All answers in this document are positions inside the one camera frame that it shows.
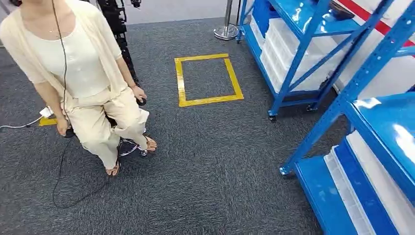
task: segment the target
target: yellow floor tape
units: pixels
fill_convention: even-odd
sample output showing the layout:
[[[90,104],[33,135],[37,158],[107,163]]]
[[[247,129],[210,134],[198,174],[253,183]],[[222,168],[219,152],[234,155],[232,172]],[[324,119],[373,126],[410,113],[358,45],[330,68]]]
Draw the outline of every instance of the yellow floor tape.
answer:
[[[232,86],[233,86],[233,90],[235,94],[204,98],[204,99],[186,100],[186,93],[184,90],[182,62],[191,61],[191,60],[207,60],[207,59],[218,59],[218,58],[224,58],[226,69],[228,70],[229,77],[231,78],[231,82],[232,82]],[[187,107],[187,106],[192,106],[192,105],[210,104],[210,103],[244,99],[238,80],[236,79],[236,74],[235,74],[235,71],[233,70],[231,60],[229,59],[229,55],[227,53],[214,54],[214,55],[198,55],[198,56],[191,56],[191,57],[180,57],[180,58],[175,58],[174,63],[176,64],[177,87],[179,90],[179,107]]]
[[[56,125],[58,122],[56,118],[48,119],[48,118],[41,118],[39,121],[39,126],[48,126],[48,125]]]

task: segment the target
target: cream cardigan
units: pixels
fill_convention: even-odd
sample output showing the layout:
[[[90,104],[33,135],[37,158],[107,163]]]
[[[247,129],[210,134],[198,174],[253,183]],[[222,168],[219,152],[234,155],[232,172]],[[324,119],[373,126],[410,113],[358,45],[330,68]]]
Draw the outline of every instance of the cream cardigan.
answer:
[[[120,95],[127,88],[116,59],[120,57],[121,50],[114,35],[102,13],[89,2],[80,0],[66,0],[66,3],[75,14],[78,22],[84,28],[87,36],[98,52],[104,71],[110,80],[111,98]],[[13,11],[0,25],[0,39],[7,51],[26,74],[30,81],[47,80],[58,92],[64,95],[64,87],[59,80],[41,64],[36,53],[30,48],[26,40],[25,27],[22,22],[20,9]],[[66,108],[74,108],[72,96],[66,92]]]

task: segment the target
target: floor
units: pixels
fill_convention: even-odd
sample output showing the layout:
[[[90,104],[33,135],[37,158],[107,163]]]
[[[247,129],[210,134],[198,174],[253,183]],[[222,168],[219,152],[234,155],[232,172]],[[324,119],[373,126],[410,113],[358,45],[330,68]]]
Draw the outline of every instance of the floor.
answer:
[[[121,172],[102,191],[69,205],[106,182],[100,160],[54,126],[0,132],[0,231],[2,234],[238,234],[321,233],[295,176],[278,167],[335,97],[315,113],[305,106],[281,109],[245,43],[215,39],[222,19],[128,26],[129,49],[151,112],[148,130],[155,154],[121,159]],[[243,100],[180,108],[174,58],[228,53]],[[21,125],[43,108],[25,75],[0,50],[0,125]],[[221,59],[183,64],[188,99],[232,94]],[[309,155],[327,153],[345,132],[340,119]]]

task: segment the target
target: blue shelving unit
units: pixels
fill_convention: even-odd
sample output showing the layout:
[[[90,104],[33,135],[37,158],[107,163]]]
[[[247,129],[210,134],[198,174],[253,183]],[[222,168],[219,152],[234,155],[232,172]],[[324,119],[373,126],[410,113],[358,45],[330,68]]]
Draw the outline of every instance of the blue shelving unit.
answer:
[[[304,159],[295,163],[294,167],[305,195],[326,234],[357,234],[323,156]]]
[[[310,198],[309,195],[315,194],[313,187],[327,188],[333,186],[333,179],[330,174],[323,170],[323,166],[313,164],[321,161],[320,156],[307,159],[303,159],[303,157],[340,115],[347,117],[408,200],[415,206],[415,93],[410,91],[405,94],[356,100],[363,88],[393,57],[403,56],[403,54],[415,54],[413,47],[401,48],[414,31],[415,1],[412,1],[382,42],[370,54],[348,85],[307,134],[294,154],[280,168],[282,175],[286,175],[292,170],[295,171],[322,224],[325,218],[320,218],[322,213],[319,208],[325,207],[325,203]],[[344,148],[336,149],[339,161],[345,169],[373,229],[377,234],[397,234],[395,227],[387,218],[376,192],[368,187],[370,183],[358,161],[353,156],[340,157],[348,151]],[[347,213],[337,209],[337,207],[333,210],[339,212],[338,220],[344,220]],[[322,225],[322,227],[328,234],[335,234],[328,230],[325,225]]]
[[[398,234],[347,140],[344,138],[334,151],[374,231],[377,234]]]
[[[383,13],[388,9],[393,0],[382,0],[378,8],[374,11],[372,16],[363,25],[359,26],[353,19],[338,21],[331,15],[331,10],[328,9],[330,0],[319,0],[318,3],[314,3],[312,0],[268,0],[274,7],[279,16],[285,21],[290,30],[297,36],[300,41],[300,45],[297,49],[297,53],[291,63],[290,69],[284,79],[279,93],[276,93],[264,67],[259,59],[261,50],[253,37],[253,32],[249,25],[243,25],[243,22],[250,12],[252,7],[246,12],[247,0],[242,3],[242,13],[240,17],[240,34],[237,37],[237,41],[241,40],[241,34],[245,35],[248,46],[270,87],[271,92],[274,95],[274,103],[271,109],[268,111],[271,120],[275,120],[278,109],[284,106],[297,105],[297,104],[310,104],[307,110],[316,110],[322,99],[329,92],[334,82],[339,77],[340,73],[346,67],[351,57],[359,48],[374,28],[375,24],[380,20]],[[331,36],[340,34],[350,34],[345,40],[343,40],[336,48],[334,48],[328,55],[326,55],[321,61],[313,66],[308,72],[306,72],[299,80],[291,84],[293,77],[300,65],[300,62],[305,54],[313,37]],[[353,42],[351,49],[346,53],[345,57],[336,68],[332,76],[324,83],[323,86],[317,91],[312,92],[292,92],[292,90],[298,86],[302,81],[308,78],[314,71],[316,71],[321,65],[329,60],[333,55],[340,51],[344,46]],[[300,99],[295,101],[283,101],[285,97],[294,96],[297,94],[312,94],[313,98]]]

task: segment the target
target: white storage bin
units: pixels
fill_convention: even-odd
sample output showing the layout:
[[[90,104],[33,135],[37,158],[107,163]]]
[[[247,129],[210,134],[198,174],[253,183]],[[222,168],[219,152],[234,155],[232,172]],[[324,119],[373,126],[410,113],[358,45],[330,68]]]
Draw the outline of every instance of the white storage bin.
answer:
[[[272,83],[272,86],[275,92],[279,93],[282,83],[279,81],[278,75],[275,73],[275,70],[273,68],[271,59],[269,58],[269,55],[267,54],[267,52],[263,51],[259,59],[261,60],[262,65],[264,66],[264,69],[267,72],[267,75]]]
[[[415,208],[357,131],[346,137],[386,212],[402,235],[415,231]]]
[[[282,62],[279,53],[277,52],[276,47],[274,44],[268,40],[265,39],[265,43],[262,47],[262,53],[266,53],[269,58],[269,62],[275,73],[277,74],[276,77],[279,80],[279,83],[282,84],[284,82],[285,76],[287,75],[287,72],[289,70],[289,66],[286,67],[284,63]],[[330,72],[330,69],[328,67],[329,65],[323,65],[318,70],[316,70],[314,73],[312,73],[308,78],[306,78],[303,82],[301,82],[297,87],[295,87],[294,91],[314,91],[318,90],[320,87],[320,84],[324,82],[328,76],[328,73]],[[299,68],[295,75],[293,80],[291,81],[291,84],[296,82],[307,70],[300,70]]]
[[[259,47],[262,49],[262,45],[264,45],[265,38],[262,36],[262,33],[259,30],[258,24],[256,23],[253,15],[251,16],[250,27],[252,32],[254,33],[255,39],[258,42]]]
[[[278,49],[278,54],[285,66],[290,67],[300,42],[285,22],[279,18],[270,19],[270,26],[265,38]],[[313,38],[301,61],[300,70],[310,69],[336,46],[337,43],[330,36]],[[344,52],[340,50],[326,64],[331,64],[335,68],[343,56]]]
[[[281,90],[283,78],[281,78],[279,74],[276,72],[275,67],[278,67],[280,62],[273,61],[266,50],[262,51],[260,60],[262,62],[262,65],[264,66],[265,71],[267,72],[267,75],[272,83],[275,92],[279,93],[279,91]],[[318,89],[318,86],[316,86],[316,84],[313,82],[314,81],[312,79],[306,79],[297,87],[295,87],[294,91],[313,91]]]
[[[374,235],[376,233],[345,173],[345,170],[334,152],[334,148],[335,146],[331,149],[328,155],[324,156],[324,161],[330,171],[334,184],[339,191],[340,197],[345,204],[347,213],[353,222],[357,234]]]

